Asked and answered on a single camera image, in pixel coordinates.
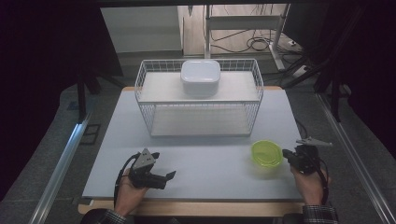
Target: white wire basket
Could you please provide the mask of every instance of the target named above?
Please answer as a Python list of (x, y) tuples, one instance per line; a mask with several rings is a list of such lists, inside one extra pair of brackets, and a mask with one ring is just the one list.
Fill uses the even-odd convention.
[(250, 136), (262, 101), (262, 76), (254, 59), (215, 60), (218, 92), (188, 95), (180, 81), (187, 60), (145, 60), (134, 85), (151, 136)]

